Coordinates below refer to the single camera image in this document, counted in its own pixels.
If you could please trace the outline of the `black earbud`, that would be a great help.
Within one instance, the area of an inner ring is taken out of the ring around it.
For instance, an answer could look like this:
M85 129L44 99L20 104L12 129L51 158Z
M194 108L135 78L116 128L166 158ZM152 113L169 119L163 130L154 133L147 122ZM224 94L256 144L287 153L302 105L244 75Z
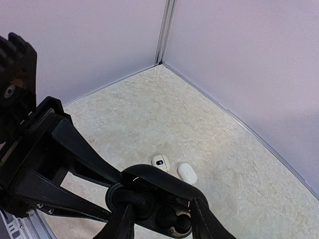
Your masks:
M188 215L181 214L176 217L175 221L173 222L173 227L175 230L180 233L184 234L188 232L191 228L191 219Z

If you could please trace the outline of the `aluminium front rail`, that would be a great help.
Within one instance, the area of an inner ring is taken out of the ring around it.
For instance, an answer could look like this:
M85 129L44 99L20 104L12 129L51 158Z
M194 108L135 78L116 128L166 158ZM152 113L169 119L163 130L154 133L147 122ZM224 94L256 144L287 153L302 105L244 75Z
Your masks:
M56 239L56 235L39 210L30 210L25 218L0 211L1 239Z

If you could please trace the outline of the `white square charging case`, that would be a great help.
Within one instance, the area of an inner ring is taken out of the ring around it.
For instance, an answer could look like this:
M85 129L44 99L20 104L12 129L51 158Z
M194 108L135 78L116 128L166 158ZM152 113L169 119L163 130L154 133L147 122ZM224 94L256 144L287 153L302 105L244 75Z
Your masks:
M151 164L164 172L169 172L170 170L170 162L164 154L155 155L151 160Z

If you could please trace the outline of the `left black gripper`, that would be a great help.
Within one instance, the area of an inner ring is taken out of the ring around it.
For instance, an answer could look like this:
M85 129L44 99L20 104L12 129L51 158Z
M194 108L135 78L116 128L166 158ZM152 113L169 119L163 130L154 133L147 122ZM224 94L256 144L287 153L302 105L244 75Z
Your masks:
M57 124L62 118L67 119ZM119 170L90 146L70 119L60 100L47 97L22 122L17 137L4 142L0 151L2 210L19 218L39 209L52 216L105 223L110 219L112 213L106 209L60 186L68 170L101 186L123 181Z

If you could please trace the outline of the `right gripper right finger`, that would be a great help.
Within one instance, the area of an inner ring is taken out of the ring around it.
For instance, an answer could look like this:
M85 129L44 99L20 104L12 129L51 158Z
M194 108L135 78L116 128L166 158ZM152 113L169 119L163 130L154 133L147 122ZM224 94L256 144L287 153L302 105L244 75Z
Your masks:
M193 239L236 239L215 217L201 198L192 200Z

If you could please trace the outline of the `left aluminium frame post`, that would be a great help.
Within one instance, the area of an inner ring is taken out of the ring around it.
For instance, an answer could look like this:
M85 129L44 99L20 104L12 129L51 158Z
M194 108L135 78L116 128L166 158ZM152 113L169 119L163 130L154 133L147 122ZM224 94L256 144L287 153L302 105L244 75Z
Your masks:
M164 56L167 49L168 38L172 25L174 10L176 6L176 0L166 0L164 12L161 21L161 27L159 31L159 38L157 43L156 55L154 65L161 65L164 63Z

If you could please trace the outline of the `black oval charging case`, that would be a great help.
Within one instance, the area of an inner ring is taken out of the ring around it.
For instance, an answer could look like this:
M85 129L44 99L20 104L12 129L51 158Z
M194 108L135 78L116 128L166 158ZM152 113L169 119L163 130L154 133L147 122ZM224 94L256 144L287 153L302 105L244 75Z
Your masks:
M111 186L105 196L108 208L115 212L120 204L132 204L135 223L159 234L183 239L184 234L173 227L176 217L191 218L190 206L194 198L207 198L196 187L147 164L137 164L121 172L123 181Z

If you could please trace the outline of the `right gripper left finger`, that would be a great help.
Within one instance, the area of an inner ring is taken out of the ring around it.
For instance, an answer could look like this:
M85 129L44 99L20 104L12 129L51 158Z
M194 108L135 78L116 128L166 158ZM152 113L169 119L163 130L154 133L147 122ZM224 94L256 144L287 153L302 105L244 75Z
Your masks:
M93 239L133 239L135 215L132 204L120 204L110 220Z

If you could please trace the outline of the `white oval charging case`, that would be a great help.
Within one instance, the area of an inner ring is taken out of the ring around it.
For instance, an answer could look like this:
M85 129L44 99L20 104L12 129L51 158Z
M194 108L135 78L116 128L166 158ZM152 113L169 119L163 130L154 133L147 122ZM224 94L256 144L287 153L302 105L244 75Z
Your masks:
M177 173L184 182L190 185L194 185L198 181L197 174L195 173L192 166L188 163L181 163L177 167Z

